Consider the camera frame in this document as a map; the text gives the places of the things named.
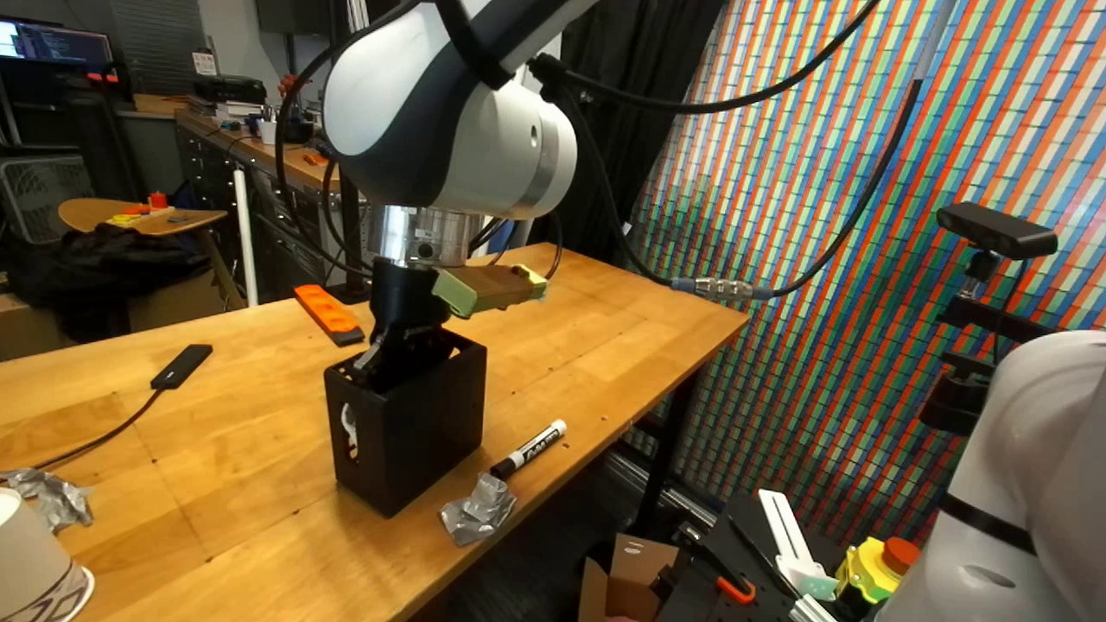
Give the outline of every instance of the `cardboard box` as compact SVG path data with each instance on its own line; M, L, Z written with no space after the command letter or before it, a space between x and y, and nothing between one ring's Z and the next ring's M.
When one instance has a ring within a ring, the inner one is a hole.
M614 540L611 574L593 561L585 561L581 622L637 619L654 622L659 597L654 581L662 568L675 568L677 547L622 535Z

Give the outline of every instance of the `orange handle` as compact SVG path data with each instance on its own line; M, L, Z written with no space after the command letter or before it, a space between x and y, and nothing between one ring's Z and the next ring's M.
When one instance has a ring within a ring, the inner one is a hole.
M725 577L717 581L717 586L735 601L735 606L752 606L757 601L757 582L741 581L744 586L729 582Z

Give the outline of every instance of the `table leg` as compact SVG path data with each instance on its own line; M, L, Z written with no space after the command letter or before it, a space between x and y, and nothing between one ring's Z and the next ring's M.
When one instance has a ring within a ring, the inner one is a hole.
M672 398L672 409L662 415L659 437L657 437L657 457L650 463L646 493L637 506L634 532L650 532L657 525L657 502L659 502L662 479L672 474L672 463L677 457L696 388L697 388L697 373L684 376L684 382Z

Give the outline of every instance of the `white cup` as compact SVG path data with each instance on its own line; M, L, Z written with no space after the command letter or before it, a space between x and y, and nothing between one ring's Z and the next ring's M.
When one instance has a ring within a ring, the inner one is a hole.
M16 490L0 488L0 619L71 619L94 586L94 574L68 561L45 519Z

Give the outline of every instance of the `floor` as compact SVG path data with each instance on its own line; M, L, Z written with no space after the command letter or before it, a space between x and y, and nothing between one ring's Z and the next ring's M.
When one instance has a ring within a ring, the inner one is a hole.
M467 569L419 619L443 622L564 622L576 619L581 564L611 547L638 493L606 463L587 467L498 549Z

